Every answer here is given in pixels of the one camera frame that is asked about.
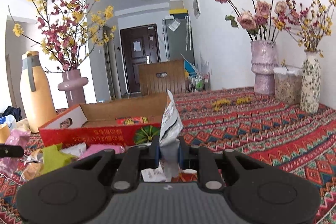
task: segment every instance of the brown door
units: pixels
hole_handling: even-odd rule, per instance
[[[128,92],[140,92],[141,64],[159,62],[156,24],[120,30]]]

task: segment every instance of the green pumpkin picture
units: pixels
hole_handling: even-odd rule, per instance
[[[148,143],[153,140],[155,136],[160,135],[160,128],[154,126],[145,126],[138,129],[133,138],[136,145],[141,143]]]

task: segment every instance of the gray gripper base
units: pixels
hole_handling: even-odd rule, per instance
[[[140,183],[112,197],[87,224],[248,224],[231,211],[220,194],[205,193],[195,182]]]

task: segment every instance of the white lid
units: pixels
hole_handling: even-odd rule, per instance
[[[302,69],[298,67],[287,66],[286,67],[274,67],[273,72],[281,75],[302,75]]]

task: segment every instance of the blue and white package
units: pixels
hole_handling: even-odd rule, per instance
[[[9,130],[12,131],[16,126],[16,120],[12,114],[0,118],[0,124],[6,123],[9,127]]]

